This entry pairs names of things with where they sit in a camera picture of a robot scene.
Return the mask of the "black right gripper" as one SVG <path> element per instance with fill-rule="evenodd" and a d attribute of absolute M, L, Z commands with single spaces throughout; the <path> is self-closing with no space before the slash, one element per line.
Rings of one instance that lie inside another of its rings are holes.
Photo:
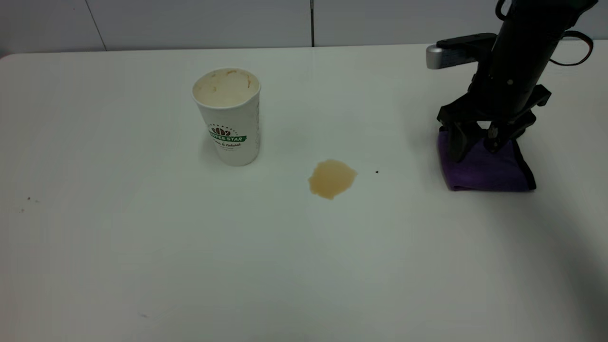
<path fill-rule="evenodd" d="M 553 54 L 553 41 L 528 33 L 476 33 L 437 42 L 437 68 L 477 63 L 465 95 L 442 106 L 438 121 L 448 130 L 448 154 L 461 162 L 484 138 L 497 153 L 536 121 L 535 106 L 551 96 L 538 84 Z"/>

